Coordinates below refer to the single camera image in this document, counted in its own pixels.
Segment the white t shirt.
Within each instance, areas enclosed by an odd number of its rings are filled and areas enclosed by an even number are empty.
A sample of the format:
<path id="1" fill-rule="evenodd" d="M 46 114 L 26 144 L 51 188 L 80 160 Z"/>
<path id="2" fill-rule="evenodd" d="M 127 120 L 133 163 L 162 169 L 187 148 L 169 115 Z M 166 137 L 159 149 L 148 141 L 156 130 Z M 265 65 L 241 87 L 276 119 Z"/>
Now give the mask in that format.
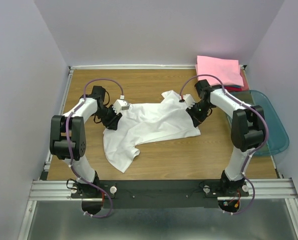
<path id="1" fill-rule="evenodd" d="M 201 135 L 186 112 L 186 104 L 173 90 L 160 103 L 131 104 L 123 111 L 117 130 L 104 130 L 104 153 L 108 162 L 124 173 L 140 154 L 137 145 Z"/>

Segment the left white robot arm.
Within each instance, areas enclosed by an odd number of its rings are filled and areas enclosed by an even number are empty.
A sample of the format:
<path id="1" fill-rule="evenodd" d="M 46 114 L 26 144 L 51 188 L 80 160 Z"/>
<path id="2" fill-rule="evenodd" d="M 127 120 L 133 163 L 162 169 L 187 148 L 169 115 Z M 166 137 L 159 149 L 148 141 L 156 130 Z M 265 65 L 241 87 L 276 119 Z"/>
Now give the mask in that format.
<path id="1" fill-rule="evenodd" d="M 86 157 L 87 141 L 85 122 L 98 118 L 108 130 L 117 130 L 122 111 L 129 108 L 124 95 L 120 95 L 114 104 L 104 103 L 107 91 L 101 86 L 93 86 L 90 94 L 83 94 L 78 103 L 63 115 L 54 115 L 51 119 L 50 152 L 63 160 L 83 184 L 82 191 L 93 198 L 100 190 L 97 172 Z"/>

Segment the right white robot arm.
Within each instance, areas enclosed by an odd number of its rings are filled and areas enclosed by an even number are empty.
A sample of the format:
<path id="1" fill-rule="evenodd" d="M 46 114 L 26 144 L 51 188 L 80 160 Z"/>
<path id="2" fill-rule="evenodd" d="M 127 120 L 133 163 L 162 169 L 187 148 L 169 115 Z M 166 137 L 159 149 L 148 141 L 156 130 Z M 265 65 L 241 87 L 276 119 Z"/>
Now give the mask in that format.
<path id="1" fill-rule="evenodd" d="M 180 96 L 181 102 L 187 105 L 186 112 L 195 127 L 203 123 L 214 108 L 220 108 L 231 118 L 232 155 L 221 178 L 211 185 L 213 190 L 230 196 L 242 189 L 251 158 L 267 142 L 268 126 L 264 110 L 259 105 L 242 102 L 221 84 L 211 86 L 207 80 L 200 80 L 195 84 L 195 89 L 199 101 L 189 94 Z"/>

